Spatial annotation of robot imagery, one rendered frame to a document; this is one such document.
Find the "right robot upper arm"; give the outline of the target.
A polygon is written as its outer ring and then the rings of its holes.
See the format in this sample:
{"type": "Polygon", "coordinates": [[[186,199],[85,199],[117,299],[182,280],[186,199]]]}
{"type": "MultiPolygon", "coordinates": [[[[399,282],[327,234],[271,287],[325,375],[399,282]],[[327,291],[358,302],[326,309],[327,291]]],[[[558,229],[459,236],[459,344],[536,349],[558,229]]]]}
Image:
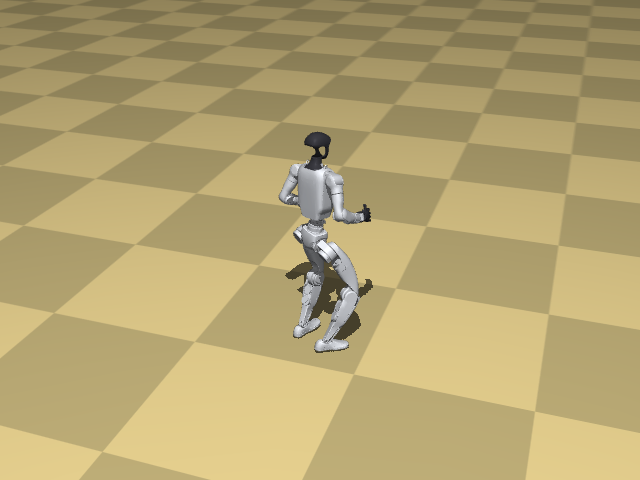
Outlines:
{"type": "Polygon", "coordinates": [[[334,208],[334,212],[332,214],[333,219],[337,222],[341,222],[341,221],[346,221],[343,218],[342,215],[342,211],[343,209],[343,204],[344,204],[344,194],[343,194],[343,185],[344,185],[344,180],[342,178],[341,175],[333,173],[333,172],[326,172],[326,186],[330,189],[330,193],[331,193],[331,200],[332,200],[332,204],[333,204],[333,208],[334,208]]]}

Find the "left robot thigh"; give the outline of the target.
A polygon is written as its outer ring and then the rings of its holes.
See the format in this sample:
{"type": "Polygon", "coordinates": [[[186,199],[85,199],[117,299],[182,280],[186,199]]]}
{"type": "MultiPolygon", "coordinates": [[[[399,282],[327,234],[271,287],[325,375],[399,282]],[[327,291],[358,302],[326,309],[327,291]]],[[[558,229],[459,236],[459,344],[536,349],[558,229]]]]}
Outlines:
{"type": "Polygon", "coordinates": [[[293,235],[299,243],[303,244],[305,254],[313,267],[308,274],[308,282],[312,285],[320,285],[324,281],[324,261],[318,255],[318,252],[307,248],[301,240],[302,227],[307,224],[308,223],[300,225],[293,232],[293,235]]]}

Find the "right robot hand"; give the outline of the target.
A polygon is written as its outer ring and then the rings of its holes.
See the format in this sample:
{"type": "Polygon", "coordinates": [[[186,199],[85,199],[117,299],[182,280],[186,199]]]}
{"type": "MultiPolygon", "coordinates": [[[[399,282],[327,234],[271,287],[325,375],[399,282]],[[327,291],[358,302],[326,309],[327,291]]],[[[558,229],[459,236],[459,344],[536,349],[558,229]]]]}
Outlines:
{"type": "MultiPolygon", "coordinates": [[[[370,209],[366,208],[366,204],[363,204],[363,206],[364,206],[364,209],[362,211],[356,212],[356,213],[359,213],[359,214],[360,213],[364,213],[364,219],[365,219],[364,221],[365,222],[371,222],[371,219],[370,219],[371,218],[371,216],[370,216],[371,212],[369,212],[370,209]]],[[[364,221],[361,221],[361,222],[364,222],[364,221]]],[[[361,222],[359,222],[359,223],[361,223],[361,222]]]]}

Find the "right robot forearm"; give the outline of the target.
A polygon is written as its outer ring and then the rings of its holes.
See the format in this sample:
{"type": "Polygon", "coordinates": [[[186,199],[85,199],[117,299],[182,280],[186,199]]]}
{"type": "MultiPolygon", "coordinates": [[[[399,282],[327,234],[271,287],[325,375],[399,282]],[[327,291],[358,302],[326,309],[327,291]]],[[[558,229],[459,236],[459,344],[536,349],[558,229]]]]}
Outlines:
{"type": "Polygon", "coordinates": [[[346,209],[343,209],[342,215],[343,215],[343,218],[346,220],[346,221],[343,221],[345,224],[356,224],[365,220],[364,213],[360,213],[360,214],[352,213],[346,209]]]}

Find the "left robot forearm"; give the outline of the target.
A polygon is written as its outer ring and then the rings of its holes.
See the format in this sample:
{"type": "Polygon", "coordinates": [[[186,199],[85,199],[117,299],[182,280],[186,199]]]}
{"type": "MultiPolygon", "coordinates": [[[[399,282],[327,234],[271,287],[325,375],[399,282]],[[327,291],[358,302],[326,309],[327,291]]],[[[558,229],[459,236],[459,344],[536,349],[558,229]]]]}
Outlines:
{"type": "MultiPolygon", "coordinates": [[[[293,195],[293,201],[288,204],[288,205],[298,205],[299,206],[299,202],[298,202],[298,195],[295,195],[293,193],[291,193],[293,195]]],[[[299,206],[300,207],[300,206],[299,206]]]]}

